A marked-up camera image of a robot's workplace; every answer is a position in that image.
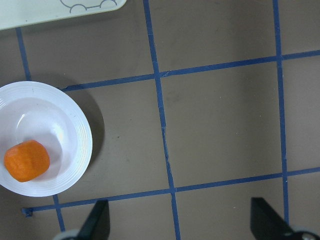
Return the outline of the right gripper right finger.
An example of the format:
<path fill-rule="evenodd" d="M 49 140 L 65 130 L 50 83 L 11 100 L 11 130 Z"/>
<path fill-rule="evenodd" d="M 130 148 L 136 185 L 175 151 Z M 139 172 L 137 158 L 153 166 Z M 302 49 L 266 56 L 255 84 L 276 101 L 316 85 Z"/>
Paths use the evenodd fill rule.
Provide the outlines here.
<path fill-rule="evenodd" d="M 262 197 L 250 202 L 250 230 L 256 240 L 297 240 L 296 233 Z"/>

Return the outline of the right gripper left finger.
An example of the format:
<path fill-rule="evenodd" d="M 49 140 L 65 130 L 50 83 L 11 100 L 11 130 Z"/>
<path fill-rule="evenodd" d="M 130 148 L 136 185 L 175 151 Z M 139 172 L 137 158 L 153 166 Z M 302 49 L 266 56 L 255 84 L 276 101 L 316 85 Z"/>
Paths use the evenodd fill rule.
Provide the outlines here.
<path fill-rule="evenodd" d="M 78 240 L 107 240 L 110 235 L 108 200 L 98 200 L 77 234 Z"/>

